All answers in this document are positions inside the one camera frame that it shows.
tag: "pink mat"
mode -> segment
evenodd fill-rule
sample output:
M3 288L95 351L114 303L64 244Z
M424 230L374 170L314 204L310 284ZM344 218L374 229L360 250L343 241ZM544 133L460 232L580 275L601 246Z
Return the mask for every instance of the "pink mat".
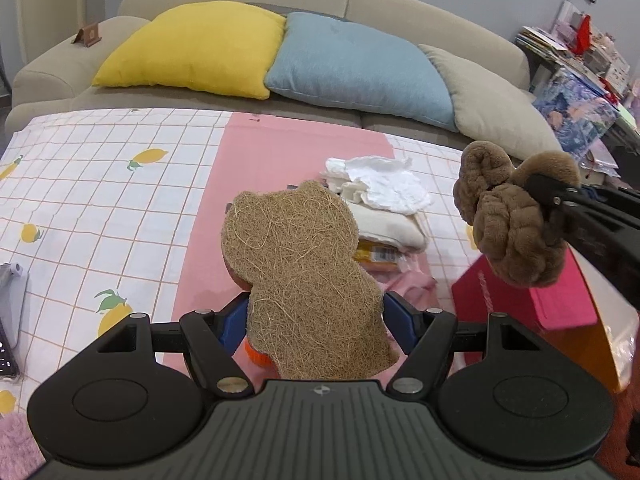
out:
M241 289L229 276L220 251L220 229L226 204L244 190L271 192L318 179L329 157L381 155L394 158L384 134L338 126L234 113L225 128L218 154L196 216L182 267L173 320L195 309L221 310ZM425 266L426 257L421 256ZM234 359L259 387L273 371L254 365L241 345ZM185 371L179 354L164 363ZM386 382L397 366L383 372Z

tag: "light blue pillow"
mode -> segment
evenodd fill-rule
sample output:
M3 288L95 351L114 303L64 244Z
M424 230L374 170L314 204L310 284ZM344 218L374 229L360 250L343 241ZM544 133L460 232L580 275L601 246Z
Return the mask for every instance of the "light blue pillow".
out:
M431 61L408 41L359 23L292 12L264 85L313 105L457 131L449 92Z

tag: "checkered sheet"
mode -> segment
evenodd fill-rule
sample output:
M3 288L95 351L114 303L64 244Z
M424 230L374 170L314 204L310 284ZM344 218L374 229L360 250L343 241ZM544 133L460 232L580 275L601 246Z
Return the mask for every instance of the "checkered sheet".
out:
M172 319L191 230L231 117L86 110L36 118L14 135L0 160L0 260L30 274L17 348L23 377L0 383L17 399L15 409L25 410L33 390L103 332L108 316ZM479 256L453 203L461 152L384 137L396 158L412 159L431 193L433 205L417 218L431 239L426 254L440 306L453 312L450 284Z

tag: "pink fluffy fabric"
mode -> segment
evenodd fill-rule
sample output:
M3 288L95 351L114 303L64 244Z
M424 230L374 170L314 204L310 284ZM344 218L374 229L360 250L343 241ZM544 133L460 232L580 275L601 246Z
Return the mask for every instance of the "pink fluffy fabric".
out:
M24 480L44 464L27 425L27 417L10 413L0 420L0 478Z

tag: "white cloth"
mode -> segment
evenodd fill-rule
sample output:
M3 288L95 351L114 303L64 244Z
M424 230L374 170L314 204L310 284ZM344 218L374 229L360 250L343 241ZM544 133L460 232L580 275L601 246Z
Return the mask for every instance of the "white cloth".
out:
M329 190L347 202L364 203L373 209L412 215L431 205L420 180L409 171L411 159L358 156L350 160L329 158L322 173Z

